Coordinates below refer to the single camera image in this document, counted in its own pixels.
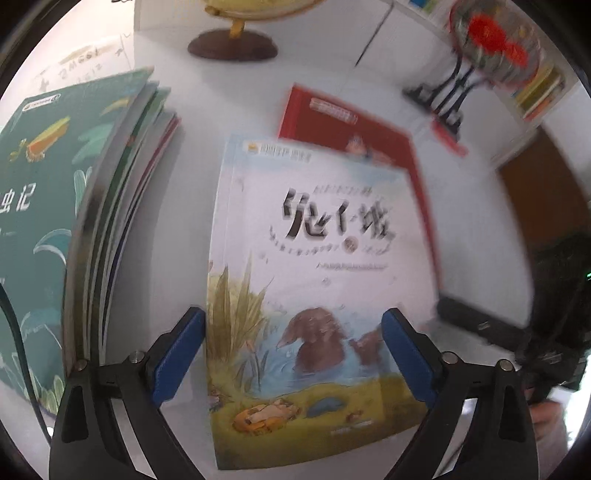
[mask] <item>stack of books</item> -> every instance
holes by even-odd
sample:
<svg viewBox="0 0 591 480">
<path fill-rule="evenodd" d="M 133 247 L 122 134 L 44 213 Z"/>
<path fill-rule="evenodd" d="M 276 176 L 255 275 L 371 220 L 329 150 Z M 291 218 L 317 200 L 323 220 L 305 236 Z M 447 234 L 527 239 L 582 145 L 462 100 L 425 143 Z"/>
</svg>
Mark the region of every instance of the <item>stack of books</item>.
<svg viewBox="0 0 591 480">
<path fill-rule="evenodd" d="M 164 106 L 170 90 L 151 74 L 136 70 L 28 98 L 0 135 L 0 281 L 38 399 L 52 414 L 76 358 L 105 359 L 125 239 L 179 124 Z M 0 380 L 27 396 L 5 319 Z"/>
<path fill-rule="evenodd" d="M 232 137 L 220 171 L 206 349 L 223 470 L 335 455 L 426 412 L 380 327 L 398 307 L 421 330 L 436 301 L 412 138 L 301 86 L 279 136 Z"/>
</svg>

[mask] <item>screw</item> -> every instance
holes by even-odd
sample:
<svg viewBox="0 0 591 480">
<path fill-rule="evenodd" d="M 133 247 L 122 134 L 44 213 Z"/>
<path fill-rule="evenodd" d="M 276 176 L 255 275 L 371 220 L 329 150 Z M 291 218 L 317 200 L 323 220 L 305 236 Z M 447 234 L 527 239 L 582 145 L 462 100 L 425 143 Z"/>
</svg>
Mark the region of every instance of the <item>screw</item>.
<svg viewBox="0 0 591 480">
<path fill-rule="evenodd" d="M 457 355 L 453 352 L 443 352 L 441 354 L 441 359 L 448 365 L 456 364 L 458 361 Z"/>
<path fill-rule="evenodd" d="M 513 370 L 513 364 L 509 362 L 509 360 L 499 360 L 499 367 L 501 367 L 505 372 L 510 372 Z"/>
<path fill-rule="evenodd" d="M 78 360 L 74 364 L 74 368 L 76 370 L 78 370 L 79 372 L 82 372 L 86 368 L 86 365 L 88 365 L 88 361 L 86 361 L 85 359 L 82 359 L 82 360 Z"/>
<path fill-rule="evenodd" d="M 138 364 L 140 363 L 145 357 L 145 353 L 143 353 L 141 350 L 136 350 L 133 353 L 129 354 L 129 361 L 133 364 Z"/>
</svg>

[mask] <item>fan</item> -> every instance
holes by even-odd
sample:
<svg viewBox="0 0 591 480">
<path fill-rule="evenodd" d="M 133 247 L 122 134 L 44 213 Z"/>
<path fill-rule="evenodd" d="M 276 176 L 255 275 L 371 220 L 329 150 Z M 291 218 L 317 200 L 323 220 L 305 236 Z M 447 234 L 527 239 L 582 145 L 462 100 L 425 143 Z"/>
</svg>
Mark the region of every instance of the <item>fan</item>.
<svg viewBox="0 0 591 480">
<path fill-rule="evenodd" d="M 481 85 L 514 89 L 526 85 L 540 66 L 541 47 L 531 23 L 503 0 L 459 0 L 450 13 L 450 29 L 457 57 L 451 76 L 436 86 L 422 83 L 406 89 L 404 95 L 433 114 L 436 134 L 465 155 L 457 142 L 463 119 L 460 107 L 467 95 Z M 462 72 L 464 60 L 469 66 Z M 479 79 L 470 82 L 476 71 Z"/>
</svg>

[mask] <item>wooden globe base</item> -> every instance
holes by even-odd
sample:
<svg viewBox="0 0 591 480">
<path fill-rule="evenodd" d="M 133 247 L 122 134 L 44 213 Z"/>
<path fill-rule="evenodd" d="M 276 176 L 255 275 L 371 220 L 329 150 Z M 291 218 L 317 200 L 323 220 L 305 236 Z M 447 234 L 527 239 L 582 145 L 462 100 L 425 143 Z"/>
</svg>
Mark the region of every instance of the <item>wooden globe base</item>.
<svg viewBox="0 0 591 480">
<path fill-rule="evenodd" d="M 262 61 L 277 56 L 277 47 L 266 35 L 245 30 L 238 38 L 231 38 L 229 28 L 202 33 L 188 50 L 196 57 L 224 61 Z"/>
</svg>

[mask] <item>fan stand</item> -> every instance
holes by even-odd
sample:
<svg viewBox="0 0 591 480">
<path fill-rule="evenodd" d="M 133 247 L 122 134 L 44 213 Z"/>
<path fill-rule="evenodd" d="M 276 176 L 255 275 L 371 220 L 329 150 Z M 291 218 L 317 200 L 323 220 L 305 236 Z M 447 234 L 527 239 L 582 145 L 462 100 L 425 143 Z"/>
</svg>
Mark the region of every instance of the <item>fan stand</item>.
<svg viewBox="0 0 591 480">
<path fill-rule="evenodd" d="M 468 94 L 475 88 L 481 85 L 492 86 L 492 82 L 486 79 L 477 80 L 473 83 L 468 83 L 468 80 L 472 73 L 476 70 L 474 65 L 471 65 L 468 70 L 460 74 L 462 69 L 463 56 L 459 50 L 456 50 L 457 60 L 456 67 L 449 78 L 444 80 L 441 84 L 432 87 L 425 83 L 422 83 L 416 88 L 405 89 L 403 94 L 406 98 L 412 101 L 419 108 L 427 113 L 432 113 L 436 120 L 440 123 L 441 127 L 450 135 L 453 142 L 458 142 L 460 138 L 460 127 L 462 125 L 463 115 L 460 110 L 462 103 L 468 96 Z M 439 103 L 435 105 L 435 101 L 438 96 L 445 90 L 445 88 L 454 83 L 453 88 L 447 94 L 447 96 Z M 459 93 L 456 101 L 447 110 L 442 110 L 449 104 L 453 97 Z"/>
</svg>

